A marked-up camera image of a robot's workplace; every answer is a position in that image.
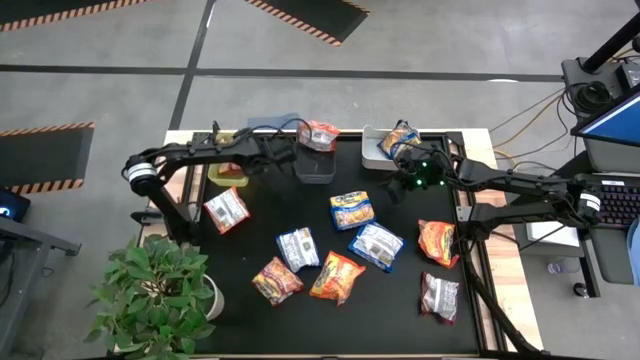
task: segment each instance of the snack bag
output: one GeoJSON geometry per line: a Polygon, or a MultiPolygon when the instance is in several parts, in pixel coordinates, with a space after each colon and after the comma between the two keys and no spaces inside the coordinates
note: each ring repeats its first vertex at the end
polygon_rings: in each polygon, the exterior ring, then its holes
{"type": "Polygon", "coordinates": [[[334,196],[329,201],[333,223],[338,230],[351,229],[376,220],[366,191],[334,196]]]}
{"type": "Polygon", "coordinates": [[[234,176],[242,174],[242,168],[234,163],[222,163],[218,166],[218,175],[234,176]]]}
{"type": "Polygon", "coordinates": [[[353,282],[365,269],[366,267],[358,266],[354,261],[329,251],[322,272],[313,283],[309,295],[321,299],[337,299],[340,306],[347,301],[353,282]]]}
{"type": "Polygon", "coordinates": [[[298,126],[298,142],[313,150],[329,152],[336,148],[336,138],[340,134],[337,127],[329,123],[308,121],[309,126],[301,123],[298,126]]]}
{"type": "Polygon", "coordinates": [[[251,282],[273,306],[280,304],[304,287],[300,278],[287,269],[282,260],[277,257],[260,270],[251,282]]]}
{"type": "Polygon", "coordinates": [[[391,272],[391,263],[403,245],[402,238],[374,222],[360,228],[358,235],[349,244],[349,250],[380,269],[391,272]]]}
{"type": "Polygon", "coordinates": [[[441,322],[453,325],[458,311],[458,287],[457,282],[438,279],[423,272],[420,313],[436,314],[441,322]]]}
{"type": "Polygon", "coordinates": [[[418,145],[422,141],[420,141],[420,134],[411,128],[408,122],[400,120],[396,124],[396,127],[378,144],[378,147],[387,154],[389,159],[393,160],[398,154],[410,147],[404,144],[394,146],[394,144],[398,142],[418,145]]]}
{"type": "Polygon", "coordinates": [[[458,261],[458,255],[451,256],[454,225],[440,221],[418,220],[420,226],[420,248],[438,264],[451,269],[458,261]]]}
{"type": "Polygon", "coordinates": [[[302,228],[276,238],[276,243],[291,271],[298,272],[303,266],[320,266],[318,250],[309,228],[302,228]]]}
{"type": "Polygon", "coordinates": [[[207,201],[203,206],[211,215],[220,234],[226,233],[250,216],[249,210],[247,210],[244,201],[238,196],[235,186],[207,201]]]}

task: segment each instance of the concrete floor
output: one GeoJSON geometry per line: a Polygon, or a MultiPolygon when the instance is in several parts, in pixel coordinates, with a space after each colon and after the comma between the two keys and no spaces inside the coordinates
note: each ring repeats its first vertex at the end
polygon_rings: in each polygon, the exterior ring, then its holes
{"type": "MultiPolygon", "coordinates": [[[[218,0],[198,66],[560,74],[561,60],[589,55],[638,10],[632,0],[356,2],[373,13],[341,48],[333,48],[241,0],[218,0]]],[[[0,64],[185,67],[205,3],[154,0],[0,33],[0,64]]],[[[0,84],[0,131],[97,124],[84,187],[30,197],[30,225],[83,248],[77,258],[51,256],[48,266],[56,272],[40,281],[20,343],[44,348],[46,359],[99,356],[102,344],[82,344],[95,311],[84,309],[88,285],[100,280],[107,252],[137,233],[128,214],[145,204],[119,170],[128,155],[162,141],[182,76],[0,73],[0,84]],[[61,207],[73,216],[65,217],[61,207]]],[[[209,128],[214,119],[237,128],[249,117],[288,112],[345,128],[390,126],[399,118],[416,127],[492,128],[561,86],[196,77],[180,128],[209,128]]],[[[502,150],[524,152],[561,134],[551,110],[502,150]]],[[[532,115],[494,132],[494,142],[532,115]]],[[[563,149],[566,141],[523,160],[560,166],[573,152],[572,146],[563,149]]],[[[602,298],[576,298],[571,285],[580,276],[552,276],[547,260],[523,257],[545,348],[572,356],[637,358],[640,292],[601,281],[602,298]]]]}

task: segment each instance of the keyboard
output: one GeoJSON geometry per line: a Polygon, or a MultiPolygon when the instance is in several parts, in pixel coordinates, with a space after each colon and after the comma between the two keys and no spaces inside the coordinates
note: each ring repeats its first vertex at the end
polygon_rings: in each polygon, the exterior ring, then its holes
{"type": "Polygon", "coordinates": [[[597,228],[626,229],[640,217],[640,178],[583,175],[600,198],[597,228]]]}

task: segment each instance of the white flower pot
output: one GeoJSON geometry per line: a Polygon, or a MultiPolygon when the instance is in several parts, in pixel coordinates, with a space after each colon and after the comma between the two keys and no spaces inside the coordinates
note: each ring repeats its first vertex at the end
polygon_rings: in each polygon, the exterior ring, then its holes
{"type": "Polygon", "coordinates": [[[207,320],[211,321],[217,318],[218,315],[220,315],[220,313],[222,312],[222,309],[224,309],[224,296],[222,295],[222,291],[220,291],[220,289],[218,289],[218,287],[216,286],[216,283],[213,282],[213,280],[207,274],[204,274],[204,278],[211,284],[213,292],[215,294],[213,306],[211,306],[211,310],[209,310],[209,313],[207,313],[207,320]]]}

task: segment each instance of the yellow container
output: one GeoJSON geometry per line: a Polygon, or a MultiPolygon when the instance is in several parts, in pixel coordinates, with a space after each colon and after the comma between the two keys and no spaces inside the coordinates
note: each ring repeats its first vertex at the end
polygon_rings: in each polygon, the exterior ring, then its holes
{"type": "Polygon", "coordinates": [[[220,164],[211,164],[211,165],[209,165],[209,173],[207,174],[207,177],[214,184],[216,184],[218,186],[243,187],[243,186],[247,186],[247,184],[249,183],[249,178],[246,177],[245,175],[220,175],[220,174],[218,174],[218,168],[219,167],[220,167],[220,164]]]}

